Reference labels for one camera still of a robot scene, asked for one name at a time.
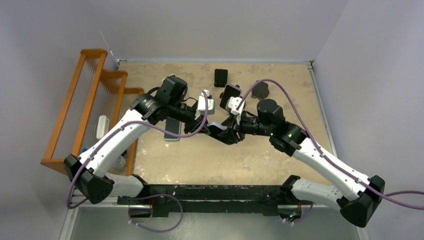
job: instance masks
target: black phone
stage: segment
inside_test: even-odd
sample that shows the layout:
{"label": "black phone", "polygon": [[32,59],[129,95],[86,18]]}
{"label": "black phone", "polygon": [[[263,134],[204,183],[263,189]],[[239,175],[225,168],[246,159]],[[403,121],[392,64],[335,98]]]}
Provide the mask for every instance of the black phone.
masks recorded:
{"label": "black phone", "polygon": [[230,100],[231,97],[240,97],[242,94],[242,90],[239,88],[239,86],[234,86],[231,84],[225,85],[224,92],[221,95],[221,103],[219,106],[225,110],[228,100]]}
{"label": "black phone", "polygon": [[[181,122],[178,120],[175,120],[171,117],[167,117],[165,120],[165,130],[168,132],[171,132],[173,134],[180,134],[181,133]],[[166,134],[163,136],[165,141],[178,141],[180,140],[179,137],[171,136],[169,134]]]}

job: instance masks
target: smartphone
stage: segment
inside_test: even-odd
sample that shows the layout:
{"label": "smartphone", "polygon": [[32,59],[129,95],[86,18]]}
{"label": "smartphone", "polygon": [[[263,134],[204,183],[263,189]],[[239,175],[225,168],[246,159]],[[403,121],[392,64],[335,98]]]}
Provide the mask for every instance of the smartphone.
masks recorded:
{"label": "smartphone", "polygon": [[219,104],[219,106],[225,110],[228,100],[231,97],[240,97],[240,94],[242,94],[242,90],[238,86],[234,86],[231,84],[225,85],[225,89],[222,93],[221,103]]}
{"label": "smartphone", "polygon": [[[175,120],[171,117],[167,117],[165,120],[165,130],[168,132],[171,132],[173,134],[181,134],[181,122],[178,120]],[[165,141],[178,141],[180,140],[179,137],[171,136],[165,133],[163,136]]]}

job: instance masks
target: beige table surface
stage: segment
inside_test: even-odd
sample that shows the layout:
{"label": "beige table surface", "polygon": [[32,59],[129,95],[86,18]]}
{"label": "beige table surface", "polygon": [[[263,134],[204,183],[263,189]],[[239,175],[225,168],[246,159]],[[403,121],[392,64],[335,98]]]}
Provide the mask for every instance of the beige table surface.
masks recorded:
{"label": "beige table surface", "polygon": [[[188,83],[187,97],[198,99],[201,90],[209,90],[216,103],[215,114],[210,115],[208,121],[217,123],[225,120],[227,113],[219,107],[219,94],[223,88],[214,87],[215,69],[228,69],[228,83],[240,85],[242,94],[256,80],[274,79],[286,88],[312,134],[329,150],[327,133],[306,65],[123,62],[119,69],[128,72],[126,87],[144,88],[145,92],[160,86],[161,80],[170,74]],[[281,90],[269,83],[269,91],[268,98],[283,107],[286,119],[300,125]],[[135,95],[124,96],[121,116],[135,98]],[[245,109],[256,114],[257,103],[257,99],[249,97]],[[164,127],[163,122],[157,125]],[[138,139],[133,173],[150,184],[280,185],[290,175],[329,184],[306,164],[274,149],[265,136],[246,135],[245,140],[238,144],[225,145],[204,134],[165,141],[164,134],[155,129]]]}

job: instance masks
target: gray wall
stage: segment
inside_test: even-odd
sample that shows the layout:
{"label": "gray wall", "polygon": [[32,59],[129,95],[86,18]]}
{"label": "gray wall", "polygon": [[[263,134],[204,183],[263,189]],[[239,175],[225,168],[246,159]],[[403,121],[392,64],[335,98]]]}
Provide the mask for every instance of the gray wall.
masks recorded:
{"label": "gray wall", "polygon": [[[338,155],[386,180],[386,192],[424,191],[424,2],[350,0],[315,64]],[[423,205],[420,196],[397,197]],[[423,239],[423,211],[384,201],[373,240]]]}
{"label": "gray wall", "polygon": [[88,0],[113,53],[142,61],[309,61],[348,0]]}
{"label": "gray wall", "polygon": [[40,160],[80,50],[105,48],[87,16],[79,1],[0,2],[0,239],[60,236],[69,180]]}

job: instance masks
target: gray panel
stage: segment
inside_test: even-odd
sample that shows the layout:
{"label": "gray panel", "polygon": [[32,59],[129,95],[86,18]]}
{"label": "gray panel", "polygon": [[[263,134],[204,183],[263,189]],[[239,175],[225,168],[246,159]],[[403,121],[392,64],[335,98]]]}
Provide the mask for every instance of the gray panel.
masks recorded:
{"label": "gray panel", "polygon": [[[178,213],[172,213],[165,218],[138,218],[137,221],[163,230],[173,226],[178,218]],[[293,227],[282,223],[279,217],[256,213],[185,213],[180,226],[167,233],[150,232],[128,224],[125,207],[80,207],[71,239],[357,240],[358,234],[340,213],[326,207],[313,209],[308,219]]]}

